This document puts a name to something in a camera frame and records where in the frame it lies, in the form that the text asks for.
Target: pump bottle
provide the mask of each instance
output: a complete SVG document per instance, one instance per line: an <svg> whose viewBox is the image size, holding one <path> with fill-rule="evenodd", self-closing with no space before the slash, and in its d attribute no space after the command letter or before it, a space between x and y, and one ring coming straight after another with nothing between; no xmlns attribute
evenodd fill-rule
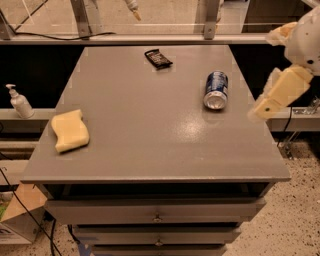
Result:
<svg viewBox="0 0 320 256"><path fill-rule="evenodd" d="M26 97L17 93L17 91L13 89L16 87L14 84L7 84L6 87L9 89L9 93L11 95L10 102L19 116L24 119L30 118L34 114L34 110Z"/></svg>

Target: sponge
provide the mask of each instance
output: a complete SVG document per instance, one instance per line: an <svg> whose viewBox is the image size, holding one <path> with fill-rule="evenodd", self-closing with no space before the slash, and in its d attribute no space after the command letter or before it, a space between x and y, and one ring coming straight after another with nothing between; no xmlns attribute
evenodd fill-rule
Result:
<svg viewBox="0 0 320 256"><path fill-rule="evenodd" d="M54 116L51 126L58 137L55 148L59 153L89 143L89 133L82 122L80 109Z"/></svg>

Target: box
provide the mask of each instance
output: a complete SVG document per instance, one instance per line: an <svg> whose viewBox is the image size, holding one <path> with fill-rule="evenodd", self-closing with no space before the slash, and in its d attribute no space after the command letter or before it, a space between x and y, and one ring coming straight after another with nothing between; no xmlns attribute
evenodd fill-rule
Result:
<svg viewBox="0 0 320 256"><path fill-rule="evenodd" d="M44 216L46 197L32 184L19 184L16 195L38 223ZM31 244L39 231L38 225L13 197L0 221L0 244Z"/></svg>

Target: blue soda can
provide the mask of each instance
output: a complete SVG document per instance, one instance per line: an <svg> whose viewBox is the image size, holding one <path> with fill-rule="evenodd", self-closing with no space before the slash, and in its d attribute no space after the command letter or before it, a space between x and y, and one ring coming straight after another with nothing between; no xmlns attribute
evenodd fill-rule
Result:
<svg viewBox="0 0 320 256"><path fill-rule="evenodd" d="M227 101L228 77L222 71L214 71L208 76L203 103L211 109L222 109Z"/></svg>

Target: terrazzo floor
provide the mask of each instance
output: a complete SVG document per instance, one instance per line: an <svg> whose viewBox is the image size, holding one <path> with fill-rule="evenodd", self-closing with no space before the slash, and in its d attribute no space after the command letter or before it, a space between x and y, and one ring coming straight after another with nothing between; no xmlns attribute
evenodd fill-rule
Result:
<svg viewBox="0 0 320 256"><path fill-rule="evenodd" d="M320 256L320 136L311 135L292 145L293 160L284 157L292 179L276 184L265 196L266 206L228 245L224 256ZM44 221L50 233L52 221ZM63 256L89 256L78 249L65 225L57 223L54 241ZM49 256L50 242L40 232L31 245L0 245L0 255Z"/></svg>

